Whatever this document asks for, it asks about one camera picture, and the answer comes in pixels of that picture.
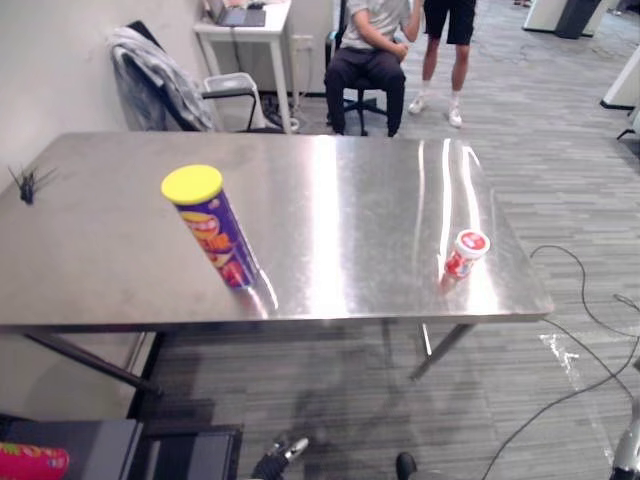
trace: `laptop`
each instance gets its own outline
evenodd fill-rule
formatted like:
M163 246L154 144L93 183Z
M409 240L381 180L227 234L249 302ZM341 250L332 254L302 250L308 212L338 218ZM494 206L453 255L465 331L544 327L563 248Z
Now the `laptop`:
M207 13L221 27L264 27L264 10L227 8L223 0L207 0Z

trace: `yellow lid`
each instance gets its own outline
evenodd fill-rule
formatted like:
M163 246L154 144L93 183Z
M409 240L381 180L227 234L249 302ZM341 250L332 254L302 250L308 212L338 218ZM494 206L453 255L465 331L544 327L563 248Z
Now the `yellow lid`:
M196 205L222 190L222 174L209 165L178 168L162 181L162 194L176 205Z

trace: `black chair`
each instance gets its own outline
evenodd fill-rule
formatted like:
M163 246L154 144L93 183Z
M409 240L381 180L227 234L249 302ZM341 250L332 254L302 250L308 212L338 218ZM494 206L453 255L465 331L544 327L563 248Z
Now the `black chair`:
M135 22L130 23L127 27L135 30L140 35L145 37L147 40L153 42L158 48L165 51L164 48L160 45L158 40L153 36L153 34L149 31L147 26L140 20L136 20ZM169 95L165 91L162 86L158 87L148 76L147 74L140 69L133 61L127 63L130 68L132 68L136 72L136 76L142 81L147 88L154 92L154 95L160 100L160 102L164 105L167 112L171 115L171 117L175 120L176 124L185 132L199 132L201 129L192 124L188 119L184 118L178 109L175 107L174 103L170 100ZM242 97L248 96L252 99L253 103L251 105L251 113L249 115L249 122L247 123L247 128L243 130L244 132L251 133L284 133L283 130L278 128L251 128L251 124L253 122L253 115L256 110L256 99L253 94L253 90L250 88L237 88L233 90L225 90L224 92L200 92L202 98L205 100L211 99L220 99L220 98L233 98L233 97Z
M325 41L324 46L324 56L325 56L325 70L329 67L329 62L331 61L331 57L333 53L340 48L340 44L342 43L342 36L344 35L345 30L347 29L347 25L349 24L349 15L347 9L347 0L340 0L340 17L338 19L338 30L329 33L327 35L327 40ZM366 77L359 77L355 82L351 85L347 85L347 88L357 90L358 91L358 100L350 100L345 99L345 108L344 112L350 112L352 110L356 110L358 112L358 117L360 117L360 135L366 137L369 133L364 129L364 111L378 113L380 115L387 116L387 112L378 108L377 101L375 98L364 99L364 92L367 90L380 90L379 88L374 87L369 79ZM327 125L331 125L331 117L327 114Z

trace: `black shorts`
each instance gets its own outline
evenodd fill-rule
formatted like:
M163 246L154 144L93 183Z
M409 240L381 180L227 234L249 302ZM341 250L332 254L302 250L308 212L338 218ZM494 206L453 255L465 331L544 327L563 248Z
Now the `black shorts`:
M469 45L473 34L473 19L476 15L476 0L425 0L426 33L430 37L442 36L447 12L449 12L447 43Z

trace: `red package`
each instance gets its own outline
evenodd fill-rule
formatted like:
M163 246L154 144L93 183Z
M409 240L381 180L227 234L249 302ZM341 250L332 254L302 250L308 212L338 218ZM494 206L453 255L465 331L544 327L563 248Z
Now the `red package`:
M61 448L0 442L0 480L60 480L69 469Z

